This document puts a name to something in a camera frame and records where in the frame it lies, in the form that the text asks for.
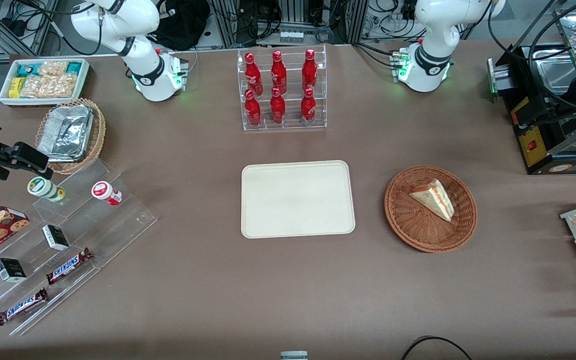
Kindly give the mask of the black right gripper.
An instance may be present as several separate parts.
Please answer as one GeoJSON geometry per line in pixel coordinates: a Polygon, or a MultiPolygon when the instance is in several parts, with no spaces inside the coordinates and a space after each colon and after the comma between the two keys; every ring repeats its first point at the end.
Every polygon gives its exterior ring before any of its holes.
{"type": "Polygon", "coordinates": [[[51,180],[53,171],[48,167],[48,157],[25,142],[13,146],[0,143],[0,180],[6,181],[12,170],[25,170],[51,180]]]}

